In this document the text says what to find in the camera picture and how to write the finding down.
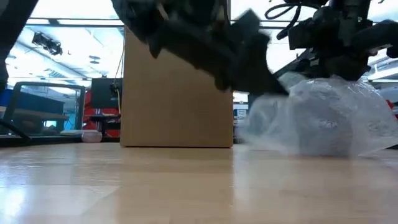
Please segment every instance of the red object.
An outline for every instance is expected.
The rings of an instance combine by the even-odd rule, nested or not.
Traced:
[[[117,109],[101,109],[103,114],[119,114]],[[86,92],[85,110],[83,113],[83,122],[85,123],[83,130],[96,130],[96,124],[90,121],[90,116],[95,115],[95,109],[91,107],[91,90]],[[109,137],[117,138],[120,136],[119,130],[107,130],[106,134]]]
[[[389,101],[389,100],[386,100],[387,101],[387,104],[388,104],[388,106],[390,107],[390,109],[393,109],[394,108],[394,105],[391,103],[391,101]]]
[[[393,109],[393,108],[394,108],[394,105],[391,103],[391,101],[387,100],[387,104],[388,104],[388,106],[390,107],[390,109]]]

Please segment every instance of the wooden floor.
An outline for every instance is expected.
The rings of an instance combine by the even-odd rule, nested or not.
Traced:
[[[396,224],[396,152],[349,161],[238,146],[1,149],[0,223]]]

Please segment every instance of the window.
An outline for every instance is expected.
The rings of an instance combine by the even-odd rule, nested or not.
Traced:
[[[280,32],[280,29],[263,29],[261,31],[269,34],[271,37],[267,51],[267,64],[272,72],[278,71],[293,61],[297,55],[304,52],[304,49],[290,50],[287,38],[277,40],[276,35]]]
[[[261,19],[265,20],[264,13],[272,6],[284,3],[283,0],[231,0],[231,18],[237,19],[244,11],[252,9]],[[275,15],[284,9],[279,9],[272,12]],[[313,15],[314,9],[304,7],[300,13],[299,20],[304,20]],[[290,10],[283,16],[277,18],[277,21],[290,21],[293,18],[295,9]],[[379,4],[379,0],[372,0],[369,10],[369,18],[374,22],[380,22],[384,19],[391,19],[398,21],[398,4],[396,1],[385,0]]]
[[[123,28],[25,27],[6,60],[9,84],[28,81],[88,87],[91,78],[120,77],[123,32]],[[34,45],[35,33],[59,42],[62,54],[51,55]]]
[[[31,18],[119,19],[111,0],[39,0]]]

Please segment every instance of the clear plastic bag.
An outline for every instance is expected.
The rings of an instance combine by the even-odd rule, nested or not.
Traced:
[[[398,120],[367,83],[302,80],[289,97],[261,96],[240,136],[256,149],[305,156],[359,156],[398,144]]]

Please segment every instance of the light wood floor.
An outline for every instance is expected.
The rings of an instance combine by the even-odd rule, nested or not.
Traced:
[[[396,224],[397,152],[349,161],[243,147],[0,149],[0,223]]]

